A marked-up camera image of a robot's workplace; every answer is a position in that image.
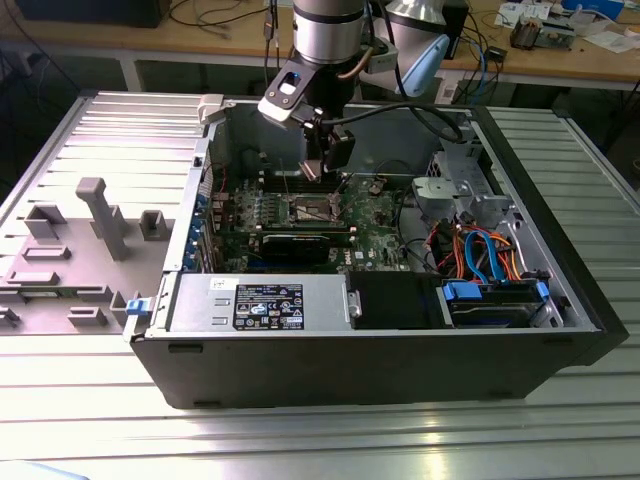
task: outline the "floor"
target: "floor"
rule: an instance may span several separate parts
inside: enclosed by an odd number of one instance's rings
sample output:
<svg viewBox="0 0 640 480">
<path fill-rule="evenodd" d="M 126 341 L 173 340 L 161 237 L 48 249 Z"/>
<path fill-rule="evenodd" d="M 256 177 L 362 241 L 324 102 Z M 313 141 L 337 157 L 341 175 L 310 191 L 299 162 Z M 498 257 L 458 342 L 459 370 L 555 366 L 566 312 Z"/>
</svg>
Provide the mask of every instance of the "floor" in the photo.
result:
<svg viewBox="0 0 640 480">
<path fill-rule="evenodd" d="M 6 69 L 7 81 L 0 87 L 0 198 L 4 198 L 54 130 L 76 93 L 54 64 L 32 56 L 33 75 L 21 78 Z M 83 89 L 125 90 L 115 61 L 56 57 L 54 61 Z M 229 95 L 260 95 L 264 89 L 259 68 L 142 62 L 142 74 L 149 91 Z M 559 108 L 570 113 L 597 144 L 602 145 L 621 101 L 619 92 L 586 89 L 558 89 L 540 86 L 499 84 L 494 93 L 485 89 L 479 104 L 498 106 Z M 422 100 L 433 101 L 437 80 Z M 363 90 L 365 99 L 388 97 L 375 88 Z M 608 151 L 608 158 L 634 188 L 640 186 L 631 164 L 640 156 L 640 115 L 627 125 L 620 139 Z"/>
</svg>

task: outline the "desk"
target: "desk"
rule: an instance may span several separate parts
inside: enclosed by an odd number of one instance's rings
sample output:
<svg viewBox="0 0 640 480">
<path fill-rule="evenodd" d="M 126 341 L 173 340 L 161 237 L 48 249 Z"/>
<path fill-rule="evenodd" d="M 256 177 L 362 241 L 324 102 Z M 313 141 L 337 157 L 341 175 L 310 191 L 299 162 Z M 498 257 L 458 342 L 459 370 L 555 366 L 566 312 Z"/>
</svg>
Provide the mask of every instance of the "desk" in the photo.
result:
<svg viewBox="0 0 640 480">
<path fill-rule="evenodd" d="M 222 0 L 200 0 L 201 10 L 209 5 L 220 5 Z M 498 0 L 472 0 L 480 30 L 492 45 L 509 50 L 500 80 L 509 83 L 557 85 L 566 87 L 631 90 L 640 75 L 640 54 L 629 51 L 611 53 L 577 39 L 570 52 L 536 49 L 533 51 L 509 48 L 509 32 L 505 28 L 492 29 L 480 20 L 487 10 L 495 10 Z M 233 13 L 239 15 L 262 7 L 261 0 L 247 0 Z M 280 9 L 281 53 L 292 43 L 291 9 Z M 176 15 L 193 22 L 188 5 Z M 228 18 L 221 13 L 220 19 Z M 138 29 L 109 25 L 85 25 L 59 22 L 26 21 L 18 13 L 23 28 L 51 54 L 104 57 L 120 62 L 122 72 L 131 91 L 144 90 L 136 68 L 140 60 L 188 62 L 224 65 L 261 66 L 264 55 L 262 37 L 263 14 L 256 14 L 230 24 L 230 40 L 204 32 L 195 27 L 165 20 L 156 29 Z M 494 15 L 485 21 L 493 24 Z M 621 21 L 640 23 L 640 14 L 625 11 Z M 13 52 L 37 52 L 12 24 L 6 12 L 0 16 L 0 48 Z M 443 79 L 438 92 L 438 103 L 450 103 L 459 81 L 470 77 L 477 66 L 476 60 L 465 46 L 458 49 L 454 60 L 443 62 L 438 77 Z"/>
</svg>

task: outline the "electronic equipment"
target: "electronic equipment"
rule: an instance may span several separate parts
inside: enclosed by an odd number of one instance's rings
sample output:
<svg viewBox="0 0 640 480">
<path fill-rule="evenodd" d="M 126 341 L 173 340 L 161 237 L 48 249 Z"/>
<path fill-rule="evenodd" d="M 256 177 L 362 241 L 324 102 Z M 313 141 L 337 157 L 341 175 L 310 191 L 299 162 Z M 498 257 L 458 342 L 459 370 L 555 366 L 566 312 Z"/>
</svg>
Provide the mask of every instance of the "electronic equipment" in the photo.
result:
<svg viewBox="0 0 640 480">
<path fill-rule="evenodd" d="M 460 36 L 469 14 L 469 4 L 465 0 L 445 0 L 442 5 L 442 16 L 447 26 L 444 33 L 449 37 L 449 48 L 444 58 L 452 60 L 458 50 Z"/>
<path fill-rule="evenodd" d="M 640 204 L 565 118 L 347 105 L 317 183 L 257 101 L 158 98 L 79 99 L 3 204 L 1 335 L 124 333 L 178 408 L 522 398 L 627 337 Z"/>
<path fill-rule="evenodd" d="M 575 37 L 566 20 L 540 20 L 522 15 L 509 38 L 512 47 L 531 50 L 534 47 L 568 49 Z"/>
<path fill-rule="evenodd" d="M 459 144 L 407 111 L 354 122 L 349 167 L 315 183 L 303 134 L 255 108 L 203 99 L 209 153 L 159 293 L 130 312 L 127 338 L 171 405 L 521 398 L 626 338 L 486 110 L 460 117 Z M 258 139 L 251 160 L 238 146 Z"/>
<path fill-rule="evenodd" d="M 27 20 L 156 28 L 171 0 L 15 0 Z"/>
</svg>

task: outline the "blue cable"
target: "blue cable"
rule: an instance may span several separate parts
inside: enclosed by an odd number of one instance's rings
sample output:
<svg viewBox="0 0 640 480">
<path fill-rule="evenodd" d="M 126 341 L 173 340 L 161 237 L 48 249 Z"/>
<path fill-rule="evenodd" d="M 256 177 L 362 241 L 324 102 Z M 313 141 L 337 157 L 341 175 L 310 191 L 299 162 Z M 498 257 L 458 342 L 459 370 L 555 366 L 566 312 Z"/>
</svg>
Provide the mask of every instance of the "blue cable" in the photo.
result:
<svg viewBox="0 0 640 480">
<path fill-rule="evenodd" d="M 473 237 L 475 237 L 476 235 L 482 236 L 485 243 L 487 244 L 487 251 L 489 252 L 489 264 L 491 265 L 491 272 L 493 273 L 494 278 L 499 282 L 503 281 L 505 278 L 504 272 L 502 271 L 502 269 L 500 268 L 500 264 L 498 263 L 496 247 L 491 241 L 489 235 L 487 235 L 485 232 L 474 230 L 473 232 L 469 233 L 469 235 L 467 235 L 467 238 L 464 241 L 464 259 L 466 260 L 469 269 L 478 276 L 482 283 L 489 283 L 487 277 L 485 277 L 484 274 L 480 270 L 478 270 L 473 263 L 471 246 L 473 243 Z"/>
<path fill-rule="evenodd" d="M 474 93 L 473 97 L 471 97 L 471 102 L 470 102 L 471 105 L 475 105 L 478 99 L 480 98 L 480 95 L 482 95 L 482 92 L 484 90 L 485 80 L 487 79 L 487 60 L 484 58 L 484 52 L 482 51 L 482 48 L 480 48 L 480 45 L 478 45 L 476 42 L 474 42 L 471 39 L 468 39 L 467 41 L 469 42 L 469 44 L 473 45 L 478 51 L 478 55 L 480 55 L 480 65 L 482 67 L 482 76 L 480 77 L 480 85 L 478 86 L 476 93 Z"/>
</svg>

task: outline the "power supply label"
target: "power supply label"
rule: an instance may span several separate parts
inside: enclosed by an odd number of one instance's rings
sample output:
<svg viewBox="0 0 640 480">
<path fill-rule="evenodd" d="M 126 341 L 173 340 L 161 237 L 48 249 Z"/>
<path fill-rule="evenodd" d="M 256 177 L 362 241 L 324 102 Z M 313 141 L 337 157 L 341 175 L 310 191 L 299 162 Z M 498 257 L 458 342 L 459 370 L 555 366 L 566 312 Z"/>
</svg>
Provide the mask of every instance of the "power supply label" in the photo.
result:
<svg viewBox="0 0 640 480">
<path fill-rule="evenodd" d="M 233 328 L 304 330 L 302 285 L 238 285 Z"/>
</svg>

